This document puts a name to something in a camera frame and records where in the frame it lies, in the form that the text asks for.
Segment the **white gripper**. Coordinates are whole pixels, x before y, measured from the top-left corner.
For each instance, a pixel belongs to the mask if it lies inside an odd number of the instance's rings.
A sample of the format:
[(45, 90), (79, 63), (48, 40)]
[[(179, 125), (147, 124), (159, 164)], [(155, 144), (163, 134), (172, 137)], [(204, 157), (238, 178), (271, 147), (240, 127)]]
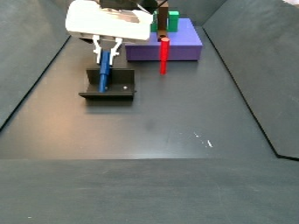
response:
[(154, 16), (143, 10), (115, 10), (101, 8), (95, 1), (75, 0), (68, 8), (65, 29), (72, 36), (92, 39), (97, 64), (101, 57), (100, 36), (116, 38), (116, 44), (109, 50), (109, 65), (112, 66), (123, 39), (147, 41), (152, 21)]

